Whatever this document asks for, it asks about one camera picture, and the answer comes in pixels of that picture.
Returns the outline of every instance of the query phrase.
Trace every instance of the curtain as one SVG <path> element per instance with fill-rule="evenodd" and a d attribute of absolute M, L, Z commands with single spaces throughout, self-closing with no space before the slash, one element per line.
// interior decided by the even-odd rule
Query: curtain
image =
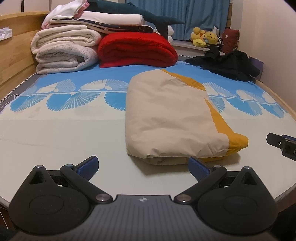
<path fill-rule="evenodd" d="M 213 26 L 225 29 L 229 0 L 126 0 L 155 15 L 180 19 L 185 24 L 172 25 L 173 39 L 189 40 L 194 27 L 210 31 Z"/>

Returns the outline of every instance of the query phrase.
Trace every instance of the wooden bed frame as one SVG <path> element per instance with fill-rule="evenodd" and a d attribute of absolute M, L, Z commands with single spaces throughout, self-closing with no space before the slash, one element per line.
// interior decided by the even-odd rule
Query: wooden bed frame
<path fill-rule="evenodd" d="M 48 12 L 26 12 L 0 16 L 0 28 L 8 26 L 13 34 L 12 38 L 0 41 L 0 100 L 36 72 L 37 62 L 31 53 L 30 43 L 33 36 L 41 29 L 41 23 L 47 14 Z M 296 120 L 296 112 L 281 97 L 262 82 L 257 81 L 256 84 Z M 277 200 L 279 210 L 296 203 L 295 186 L 290 188 L 290 193 L 283 199 Z"/>

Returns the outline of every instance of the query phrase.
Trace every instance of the red blanket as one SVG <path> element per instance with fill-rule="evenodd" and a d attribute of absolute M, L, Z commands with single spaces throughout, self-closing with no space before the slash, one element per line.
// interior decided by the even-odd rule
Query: red blanket
<path fill-rule="evenodd" d="M 168 67 L 178 55 L 170 43 L 157 33 L 122 32 L 108 34 L 98 47 L 100 68 L 145 64 Z"/>

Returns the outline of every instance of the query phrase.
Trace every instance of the bed sheet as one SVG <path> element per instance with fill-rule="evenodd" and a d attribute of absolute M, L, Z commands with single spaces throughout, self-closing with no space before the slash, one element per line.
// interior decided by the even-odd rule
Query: bed sheet
<path fill-rule="evenodd" d="M 130 79 L 151 66 L 100 69 L 39 76 L 0 114 L 0 196 L 11 201 L 38 164 L 48 170 L 91 155 L 100 161 L 91 182 L 116 194 L 172 197 L 196 183 L 186 165 L 153 166 L 126 154 L 125 98 Z M 266 143 L 269 132 L 296 136 L 296 122 L 253 83 L 234 81 L 184 62 L 165 68 L 202 83 L 211 101 L 249 146 L 222 161 L 228 170 L 251 166 L 271 195 L 282 197 L 296 183 L 296 162 Z"/>

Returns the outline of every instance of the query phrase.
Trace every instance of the shark plush toy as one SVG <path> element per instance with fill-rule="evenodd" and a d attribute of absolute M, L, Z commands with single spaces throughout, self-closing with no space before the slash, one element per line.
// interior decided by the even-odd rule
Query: shark plush toy
<path fill-rule="evenodd" d="M 168 26 L 171 24 L 185 24 L 177 18 L 170 18 L 165 16 L 156 16 L 149 11 L 140 9 L 129 3 L 117 3 L 105 0 L 88 0 L 89 7 L 85 11 L 91 12 L 105 12 L 112 14 L 140 14 L 144 20 L 153 23 L 158 32 L 168 39 Z"/>

